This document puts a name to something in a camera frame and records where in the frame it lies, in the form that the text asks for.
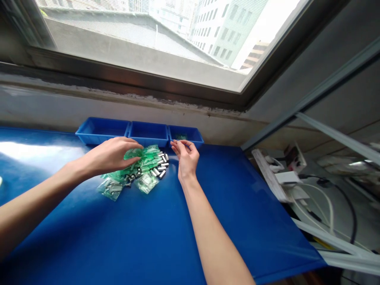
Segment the high-rise building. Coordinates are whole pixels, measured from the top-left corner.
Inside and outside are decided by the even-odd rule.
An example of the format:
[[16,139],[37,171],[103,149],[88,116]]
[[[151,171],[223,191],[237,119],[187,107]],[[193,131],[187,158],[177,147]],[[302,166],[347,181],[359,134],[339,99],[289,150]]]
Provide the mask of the high-rise building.
[[191,41],[231,66],[268,0],[202,0]]

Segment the blue table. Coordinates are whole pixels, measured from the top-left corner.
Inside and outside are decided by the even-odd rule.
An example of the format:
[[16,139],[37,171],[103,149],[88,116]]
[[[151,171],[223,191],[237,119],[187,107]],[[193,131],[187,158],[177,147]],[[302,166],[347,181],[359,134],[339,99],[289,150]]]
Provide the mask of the blue table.
[[[89,150],[71,133],[0,128],[0,204]],[[240,148],[203,145],[197,176],[258,284],[325,266]],[[78,186],[0,266],[2,284],[205,284],[190,216],[169,151],[149,195],[113,202]]]

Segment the blue storage tray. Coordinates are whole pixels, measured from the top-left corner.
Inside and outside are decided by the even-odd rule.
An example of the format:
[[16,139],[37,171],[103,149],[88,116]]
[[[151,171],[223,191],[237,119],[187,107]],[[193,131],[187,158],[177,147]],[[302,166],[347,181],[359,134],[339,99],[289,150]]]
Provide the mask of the blue storage tray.
[[114,137],[126,137],[129,125],[129,121],[90,117],[75,134],[85,144],[101,144]]
[[169,140],[171,140],[171,141],[173,139],[177,139],[176,138],[177,134],[178,135],[179,134],[186,134],[187,140],[193,142],[197,148],[199,148],[201,145],[204,144],[202,135],[198,131],[197,128],[169,125],[168,129],[169,129]]
[[157,123],[133,121],[129,128],[128,137],[143,146],[157,144],[159,147],[165,147],[168,142],[166,125]]

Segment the building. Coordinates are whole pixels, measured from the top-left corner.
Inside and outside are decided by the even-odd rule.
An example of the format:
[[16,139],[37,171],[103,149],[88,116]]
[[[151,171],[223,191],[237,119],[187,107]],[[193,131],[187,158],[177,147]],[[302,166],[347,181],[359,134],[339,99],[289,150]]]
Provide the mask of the building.
[[246,60],[240,67],[241,69],[252,68],[263,55],[265,50],[267,49],[269,43],[265,42],[257,42],[255,46],[252,48],[251,52],[247,56]]
[[150,15],[171,30],[188,38],[195,0],[152,0]]
[[191,41],[231,66],[268,0],[203,0]]

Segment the window frame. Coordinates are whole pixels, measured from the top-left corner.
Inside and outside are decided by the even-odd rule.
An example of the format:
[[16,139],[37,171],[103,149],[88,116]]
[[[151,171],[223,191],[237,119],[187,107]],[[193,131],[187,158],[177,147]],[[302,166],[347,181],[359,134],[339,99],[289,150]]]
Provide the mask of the window frame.
[[0,24],[4,24],[3,30],[7,31],[4,40],[11,40],[17,46],[12,50],[1,51],[0,58],[12,64],[0,63],[0,72],[58,84],[81,84],[118,94],[132,93],[211,108],[245,111],[272,86],[348,2],[349,0],[308,2],[241,92],[176,80],[54,51],[55,43],[42,17],[30,17],[40,15],[35,2],[15,0],[11,5],[16,5],[17,9],[12,11],[20,11],[21,15],[18,16],[27,24],[25,31],[35,36],[36,46],[44,48],[31,46],[26,41],[24,30],[20,30],[26,24],[23,26],[23,23],[15,23],[10,11],[7,13],[6,7],[0,3]]

